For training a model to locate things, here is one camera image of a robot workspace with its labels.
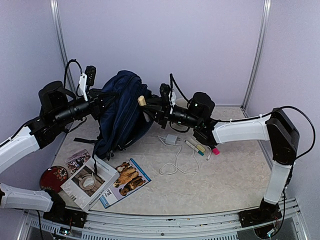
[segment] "pink marker cap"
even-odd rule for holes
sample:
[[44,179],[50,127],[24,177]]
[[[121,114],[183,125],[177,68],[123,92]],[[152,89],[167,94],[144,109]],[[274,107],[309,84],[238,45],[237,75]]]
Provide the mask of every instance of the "pink marker cap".
[[218,150],[218,148],[214,148],[212,149],[212,152],[215,154],[215,155],[219,155],[220,154],[220,151]]

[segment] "beige table surface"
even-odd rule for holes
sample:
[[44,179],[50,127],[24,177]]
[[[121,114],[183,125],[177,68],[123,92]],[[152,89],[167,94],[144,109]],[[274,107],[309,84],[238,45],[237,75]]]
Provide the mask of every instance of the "beige table surface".
[[[212,117],[239,119],[244,116],[239,107],[216,107]],[[174,134],[185,140],[192,133],[192,130],[178,133],[169,126],[163,130],[154,123],[138,142],[125,151],[115,152],[115,157],[108,164],[116,167],[133,158],[151,178],[151,182],[107,209],[98,201],[91,210],[138,215],[191,215],[258,206],[268,185],[270,169],[257,141],[218,145],[220,155],[213,154],[209,161],[197,154],[201,166],[197,174],[159,174],[159,169],[165,163],[174,163],[179,147],[164,146],[157,136]],[[86,149],[91,154],[92,144],[74,142],[73,139],[96,139],[98,134],[98,122],[91,116],[88,117],[85,124],[66,136],[53,166],[68,169],[65,161],[74,153]],[[182,151],[178,156],[179,167],[193,172],[197,169],[193,150],[183,142],[182,144]],[[171,171],[172,167],[165,168],[164,171],[166,170]],[[63,191],[59,194],[67,206],[77,206]]]

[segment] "charging cable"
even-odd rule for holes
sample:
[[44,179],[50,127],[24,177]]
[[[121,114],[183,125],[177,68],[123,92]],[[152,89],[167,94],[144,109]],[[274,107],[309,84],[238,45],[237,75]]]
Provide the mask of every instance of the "charging cable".
[[[176,155],[175,155],[175,157],[174,157],[174,162],[175,162],[175,164],[173,164],[173,163],[171,163],[171,162],[168,162],[168,163],[166,163],[165,165],[163,165],[161,168],[160,168],[160,170],[159,170],[159,173],[161,174],[161,175],[164,175],[164,176],[168,176],[168,175],[173,175],[173,174],[175,174],[178,170],[180,171],[180,172],[182,172],[183,174],[197,174],[198,172],[200,172],[200,164],[199,164],[199,162],[198,162],[198,160],[197,160],[197,158],[196,158],[196,147],[194,146],[194,148],[193,148],[193,157],[194,157],[194,159],[195,159],[195,161],[196,161],[196,164],[198,165],[198,170],[197,171],[194,171],[194,172],[186,172],[186,171],[183,171],[181,168],[179,168],[178,167],[178,155],[180,154],[180,152],[181,152],[181,150],[182,150],[182,144],[176,144],[176,141],[174,141],[174,143],[173,142],[170,142],[170,143],[168,143],[168,141],[166,140],[167,138],[164,138],[164,137],[162,137],[162,136],[158,136],[158,138],[160,139],[160,141],[162,142],[162,144],[163,145],[165,145],[165,146],[179,146],[179,151],[176,153]],[[173,172],[169,172],[169,173],[164,173],[164,172],[162,172],[162,169],[165,167],[165,166],[167,166],[167,165],[171,165],[171,166],[174,166],[175,167],[175,170],[173,171]]]

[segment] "marker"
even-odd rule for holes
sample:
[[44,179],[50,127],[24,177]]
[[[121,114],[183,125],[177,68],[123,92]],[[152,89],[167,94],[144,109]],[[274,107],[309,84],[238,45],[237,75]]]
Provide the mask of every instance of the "marker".
[[198,148],[196,148],[194,145],[192,145],[188,140],[184,141],[185,144],[187,144],[190,148],[194,149],[198,154],[200,154],[201,156],[204,155],[204,153],[202,151],[200,151]]

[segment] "metal frame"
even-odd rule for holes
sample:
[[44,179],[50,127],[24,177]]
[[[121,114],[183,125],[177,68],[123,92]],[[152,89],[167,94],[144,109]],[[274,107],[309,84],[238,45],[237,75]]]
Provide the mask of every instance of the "metal frame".
[[[61,21],[60,21],[58,0],[50,0],[50,6],[51,6],[53,23],[54,23],[55,31],[56,31],[57,41],[59,44],[59,50],[60,50],[60,54],[61,54],[61,58],[62,58],[63,68],[65,68],[69,59],[67,56],[67,51],[66,51]],[[72,75],[71,75],[71,72],[69,69],[67,71],[67,79],[66,80],[67,80],[67,84],[69,85],[69,89],[73,93],[76,93],[75,83],[73,81],[73,78],[72,78]]]
[[260,33],[258,38],[258,45],[255,52],[254,62],[250,73],[250,79],[249,84],[246,89],[246,93],[244,95],[244,99],[242,102],[242,108],[244,110],[247,109],[250,97],[252,95],[252,91],[255,85],[255,81],[257,78],[257,72],[260,64],[260,59],[263,51],[265,36],[267,32],[267,25],[269,20],[269,13],[271,8],[271,0],[264,0],[264,6],[263,6],[263,13],[262,13],[262,19],[261,19],[261,26],[260,26]]
[[[283,201],[279,203],[283,211]],[[287,199],[285,218],[292,218],[299,240],[308,240],[306,226],[295,198]],[[252,229],[242,228],[238,213],[240,210],[197,215],[149,216],[90,211],[84,228],[73,227],[70,239],[76,240],[136,240],[136,239],[189,239],[189,240],[235,240],[238,232]],[[25,240],[30,227],[39,228],[35,211],[24,213],[18,240]],[[41,220],[42,230],[58,233],[61,225]]]

